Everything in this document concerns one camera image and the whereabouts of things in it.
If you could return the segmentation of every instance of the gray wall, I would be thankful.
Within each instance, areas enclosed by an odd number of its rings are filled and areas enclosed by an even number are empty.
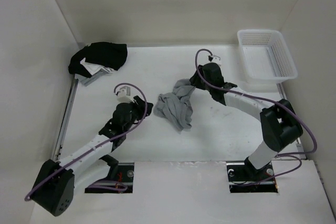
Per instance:
[[[0,0],[0,223],[29,223],[24,202],[50,158],[78,50],[54,0]]]
[[[78,41],[232,44],[284,24],[296,0],[57,0]]]
[[[298,0],[282,33],[299,71],[296,80],[285,83],[286,94],[317,137],[312,158],[335,210],[336,0]],[[307,134],[302,141],[310,150]]]

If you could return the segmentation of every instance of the white laundry basket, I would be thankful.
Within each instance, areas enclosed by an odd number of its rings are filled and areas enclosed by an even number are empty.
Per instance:
[[[247,82],[274,84],[298,76],[292,56],[279,31],[248,29],[240,30],[237,35]]]

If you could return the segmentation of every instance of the white cloth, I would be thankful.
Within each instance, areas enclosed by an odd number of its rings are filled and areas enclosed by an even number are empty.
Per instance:
[[[100,70],[104,70],[107,73],[113,73],[114,69],[112,68],[107,68],[104,67],[102,65],[98,65],[98,64],[92,64],[92,63],[88,63],[85,62],[85,58],[83,58],[80,63],[83,65],[83,67],[85,67],[85,69],[93,76],[95,73],[99,72]]]

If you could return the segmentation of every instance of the gray cloth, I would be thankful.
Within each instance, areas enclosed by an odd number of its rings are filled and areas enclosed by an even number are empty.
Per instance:
[[[159,95],[153,113],[161,118],[167,118],[179,131],[190,129],[193,114],[190,96],[194,90],[195,87],[190,85],[189,79],[177,81],[173,92]]]
[[[108,73],[104,70],[99,70],[91,78],[81,76],[80,74],[75,74],[75,79],[78,79],[86,87],[90,85],[91,83],[93,83],[95,80],[97,80],[99,77],[104,76],[105,74],[108,74]]]

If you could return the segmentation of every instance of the white floor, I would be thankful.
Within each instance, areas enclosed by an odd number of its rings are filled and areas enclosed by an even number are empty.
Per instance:
[[[222,58],[225,81],[248,89],[243,82],[236,46],[178,46],[129,48],[125,65],[111,76],[91,85],[78,85],[61,156],[67,156],[89,142],[105,125],[118,104],[113,88],[130,82],[141,88],[156,104],[160,93],[171,92],[175,82],[195,72],[194,57],[206,47]],[[199,63],[207,63],[201,53]],[[263,87],[259,96],[280,100],[276,85]],[[132,89],[132,95],[138,94]],[[251,116],[223,106],[206,91],[196,90],[191,103],[192,128],[177,132],[162,118],[151,115],[112,156],[121,162],[134,161],[237,161],[244,160],[262,141],[260,123]],[[297,151],[295,143],[284,151]]]
[[[296,165],[273,162],[275,173]],[[231,194],[225,162],[140,162],[132,194],[77,195],[57,218],[35,205],[30,224],[335,224],[313,161],[277,184],[279,193]]]

